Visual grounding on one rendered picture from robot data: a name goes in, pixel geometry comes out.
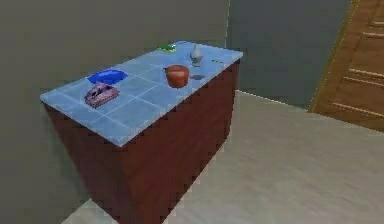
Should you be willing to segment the orange-brown pot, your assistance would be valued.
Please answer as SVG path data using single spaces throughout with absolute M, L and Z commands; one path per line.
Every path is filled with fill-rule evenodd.
M 189 69 L 183 65 L 172 65 L 165 68 L 168 85 L 172 88 L 183 88 L 188 84 Z

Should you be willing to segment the red-brown counter with blue tiled top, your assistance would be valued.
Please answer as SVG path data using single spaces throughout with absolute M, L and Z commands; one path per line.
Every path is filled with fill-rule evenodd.
M 162 224 L 230 132 L 241 52 L 203 45 L 195 67 L 193 43 L 174 45 L 116 65 L 128 77 L 98 108 L 85 103 L 86 78 L 40 96 L 91 199 L 118 224 Z M 168 85 L 172 65 L 189 69 L 185 87 Z

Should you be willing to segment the pale grey bottle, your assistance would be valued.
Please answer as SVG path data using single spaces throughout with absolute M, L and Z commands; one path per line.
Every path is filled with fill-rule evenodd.
M 203 58 L 203 54 L 202 54 L 198 44 L 194 45 L 194 47 L 190 53 L 190 58 L 191 58 L 193 66 L 198 67 L 200 65 L 201 60 Z

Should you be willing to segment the blue plate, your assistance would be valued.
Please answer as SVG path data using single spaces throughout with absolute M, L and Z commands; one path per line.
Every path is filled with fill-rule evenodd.
M 113 85 L 127 78 L 128 75 L 120 70 L 108 69 L 92 74 L 88 77 L 88 81 L 96 84 L 97 82 Z

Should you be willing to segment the brown wooden door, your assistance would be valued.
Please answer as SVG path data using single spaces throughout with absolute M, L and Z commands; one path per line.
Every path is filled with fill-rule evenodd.
M 308 111 L 384 132 L 384 0 L 351 0 Z

